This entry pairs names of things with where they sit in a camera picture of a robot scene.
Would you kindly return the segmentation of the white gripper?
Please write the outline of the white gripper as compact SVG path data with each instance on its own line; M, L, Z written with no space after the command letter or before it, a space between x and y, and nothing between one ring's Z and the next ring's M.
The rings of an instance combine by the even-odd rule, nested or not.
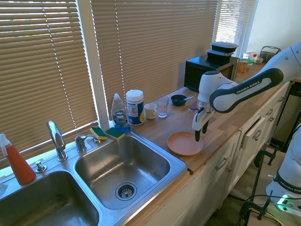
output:
M192 121L192 128L195 130L195 140L196 142L200 141L200 134L201 131L203 134L206 133L207 127L209 124L209 120L213 116L214 111L211 111L209 113L206 112L206 110L199 110L193 118Z

